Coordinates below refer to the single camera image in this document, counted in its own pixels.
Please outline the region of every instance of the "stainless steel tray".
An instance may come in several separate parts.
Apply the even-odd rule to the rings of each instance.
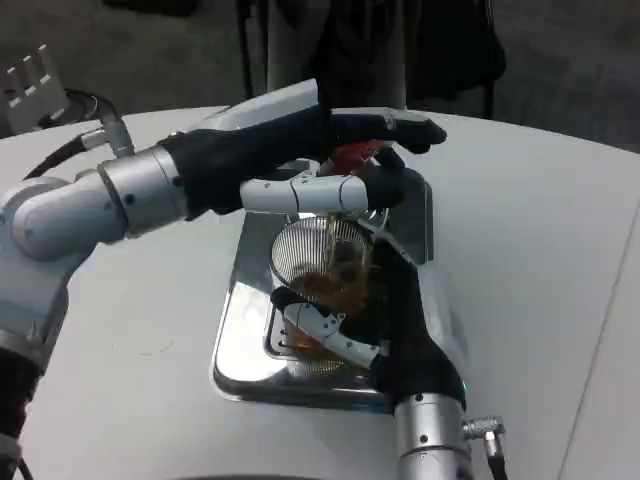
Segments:
[[[411,170],[406,179],[406,200],[392,210],[390,225],[422,263],[432,257],[430,188]],[[214,348],[215,384],[237,400],[388,412],[385,397],[369,387],[366,370],[300,360],[287,347],[284,320],[269,301],[269,251],[286,223],[285,216],[246,215]]]

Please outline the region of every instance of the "amber liquid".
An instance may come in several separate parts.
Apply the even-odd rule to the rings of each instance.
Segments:
[[[309,272],[295,278],[290,286],[309,301],[328,307],[335,315],[344,313],[344,322],[361,321],[367,303],[367,267],[362,262],[340,262],[333,258],[327,273]],[[303,354],[331,357],[324,347],[289,322],[289,341]]]

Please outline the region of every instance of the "wire mesh basket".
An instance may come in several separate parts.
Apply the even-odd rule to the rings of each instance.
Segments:
[[[336,313],[364,310],[371,261],[370,235],[355,222],[336,217],[308,217],[287,225],[276,237],[269,264],[274,288],[286,286],[310,302]],[[308,359],[332,361],[318,342],[285,321],[289,346]],[[316,365],[326,373],[326,365]]]

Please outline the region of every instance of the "dark background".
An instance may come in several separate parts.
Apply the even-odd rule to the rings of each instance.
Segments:
[[[234,2],[202,0],[173,18],[100,0],[0,0],[0,65],[46,43],[65,86],[122,113],[238,102]],[[640,152],[640,0],[495,0],[494,11],[508,59],[497,120]],[[262,91],[254,22],[249,37]],[[480,93],[425,108],[479,116]]]

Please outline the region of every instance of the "white tabletop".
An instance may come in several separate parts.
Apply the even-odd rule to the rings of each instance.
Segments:
[[[140,148],[209,112],[127,123]],[[585,433],[578,412],[640,198],[640,157],[522,127],[432,118],[448,141],[406,159],[433,187],[436,257],[470,345],[470,414],[504,417],[511,478],[558,478],[574,426],[587,440],[598,435]],[[88,128],[1,141],[0,191]],[[108,157],[92,152],[55,173],[71,178]],[[23,435],[36,478],[394,478],[393,418],[231,402],[212,386],[242,218],[208,214],[101,246],[77,272]],[[488,479],[481,445],[475,452],[478,478]],[[565,478],[580,478],[570,466]]]

